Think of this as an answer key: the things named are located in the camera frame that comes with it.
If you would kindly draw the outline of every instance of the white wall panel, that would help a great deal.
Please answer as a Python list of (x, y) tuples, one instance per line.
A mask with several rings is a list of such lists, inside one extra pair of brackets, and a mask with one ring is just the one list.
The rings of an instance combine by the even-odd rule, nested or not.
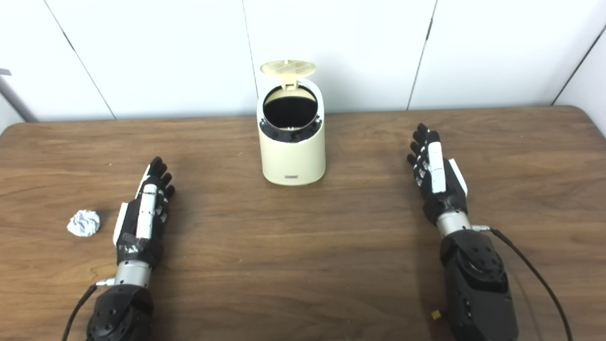
[(555, 104), (581, 108), (606, 136), (606, 37), (604, 34), (593, 46)]
[(42, 0), (0, 1), (0, 91), (32, 121), (112, 120)]
[(303, 59), (327, 112), (406, 109), (434, 4), (244, 0), (259, 96), (276, 84), (263, 63)]
[(48, 0), (117, 118), (253, 114), (240, 0)]
[(603, 0), (439, 0), (409, 109), (549, 105), (605, 24)]

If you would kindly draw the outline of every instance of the robotic hand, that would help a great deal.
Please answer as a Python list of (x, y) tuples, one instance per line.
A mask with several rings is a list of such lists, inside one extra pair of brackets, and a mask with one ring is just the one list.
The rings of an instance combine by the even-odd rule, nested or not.
[(114, 245), (118, 271), (101, 294), (88, 321), (87, 341), (144, 341), (152, 326), (153, 302), (147, 286), (162, 258), (162, 228), (175, 188), (159, 157), (147, 166), (135, 199), (120, 208)]
[(458, 341), (514, 341), (518, 323), (503, 261), (467, 218), (467, 185), (440, 136), (422, 123), (408, 162), (423, 197), (423, 213), (442, 235), (448, 320)]

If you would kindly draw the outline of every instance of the silver cylinder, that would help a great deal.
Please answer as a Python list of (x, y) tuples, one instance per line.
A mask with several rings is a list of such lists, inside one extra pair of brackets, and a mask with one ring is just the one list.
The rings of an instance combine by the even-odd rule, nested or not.
[(459, 210), (443, 213), (438, 217), (436, 224), (442, 237), (459, 230), (471, 229), (467, 214)]
[(152, 266), (140, 260), (125, 260), (118, 265), (115, 285), (131, 284), (147, 288)]

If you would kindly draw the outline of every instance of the crumpled paper ball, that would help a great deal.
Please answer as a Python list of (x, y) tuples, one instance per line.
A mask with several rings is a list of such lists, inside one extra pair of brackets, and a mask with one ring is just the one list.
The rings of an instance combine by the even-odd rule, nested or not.
[(67, 224), (67, 230), (78, 237), (90, 237), (97, 233), (101, 226), (101, 218), (95, 211), (86, 209), (77, 211)]

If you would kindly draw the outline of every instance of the cream trash can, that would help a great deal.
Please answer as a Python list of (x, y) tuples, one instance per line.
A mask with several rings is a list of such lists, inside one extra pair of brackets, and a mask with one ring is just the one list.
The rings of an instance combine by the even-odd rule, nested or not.
[(304, 77), (316, 66), (292, 59), (272, 61), (261, 72), (279, 83), (259, 94), (257, 127), (263, 175), (272, 183), (297, 186), (318, 181), (326, 170), (324, 102)]

